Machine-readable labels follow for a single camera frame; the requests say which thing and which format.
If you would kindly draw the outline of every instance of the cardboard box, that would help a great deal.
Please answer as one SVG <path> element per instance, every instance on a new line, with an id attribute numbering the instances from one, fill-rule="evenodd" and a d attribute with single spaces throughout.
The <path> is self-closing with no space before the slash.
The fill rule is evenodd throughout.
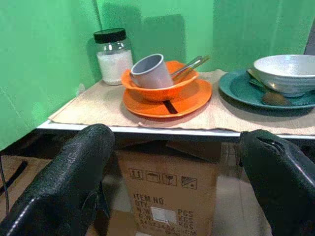
<path id="1" fill-rule="evenodd" d="M 119 150 L 117 156 L 139 231 L 153 236 L 210 235 L 217 164 L 160 142 Z"/>

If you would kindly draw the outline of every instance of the box label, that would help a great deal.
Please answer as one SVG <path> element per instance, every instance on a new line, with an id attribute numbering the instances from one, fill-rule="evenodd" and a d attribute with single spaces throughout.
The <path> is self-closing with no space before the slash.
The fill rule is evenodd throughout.
<path id="1" fill-rule="evenodd" d="M 155 221 L 166 223 L 166 224 L 169 224 L 169 223 L 177 224 L 176 213 L 172 210 L 166 210 L 166 209 L 152 206 L 151 212 L 152 212 L 153 220 Z"/>

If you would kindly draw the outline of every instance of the green backdrop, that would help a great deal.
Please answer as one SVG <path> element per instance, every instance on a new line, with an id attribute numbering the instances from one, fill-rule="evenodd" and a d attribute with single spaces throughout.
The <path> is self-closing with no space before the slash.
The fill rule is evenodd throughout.
<path id="1" fill-rule="evenodd" d="M 245 68 L 263 56 L 302 54 L 314 0 L 6 1 L 0 9 L 0 150 L 100 79 L 93 32 L 124 27 L 134 59 L 182 62 L 210 55 L 200 71 Z"/>

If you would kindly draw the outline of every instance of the black cable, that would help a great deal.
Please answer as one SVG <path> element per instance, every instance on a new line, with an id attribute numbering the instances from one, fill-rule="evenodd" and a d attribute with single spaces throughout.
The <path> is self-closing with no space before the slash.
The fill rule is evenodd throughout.
<path id="1" fill-rule="evenodd" d="M 6 182 L 5 182 L 5 178 L 4 178 L 4 173 L 3 173 L 3 167 L 2 167 L 2 156 L 0 156 L 0 173 L 1 173 L 1 180 L 4 186 L 4 194 L 5 194 L 5 214 L 8 215 L 9 213 L 9 193 L 8 193 L 8 189 L 6 187 Z"/>

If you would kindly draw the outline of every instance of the beige placemat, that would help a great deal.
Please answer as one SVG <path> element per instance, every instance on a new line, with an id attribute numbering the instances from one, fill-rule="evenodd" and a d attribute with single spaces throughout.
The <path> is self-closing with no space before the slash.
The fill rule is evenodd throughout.
<path id="1" fill-rule="evenodd" d="M 273 111 L 261 110 L 219 95 L 218 81 L 226 72 L 200 73 L 200 78 L 213 84 L 210 101 L 201 109 L 182 118 L 143 118 L 130 113 L 122 102 L 123 86 L 96 83 L 49 117 L 58 123 L 109 126 L 145 126 L 181 129 L 226 129 L 252 131 L 265 129 L 274 134 L 315 135 L 315 109 Z"/>

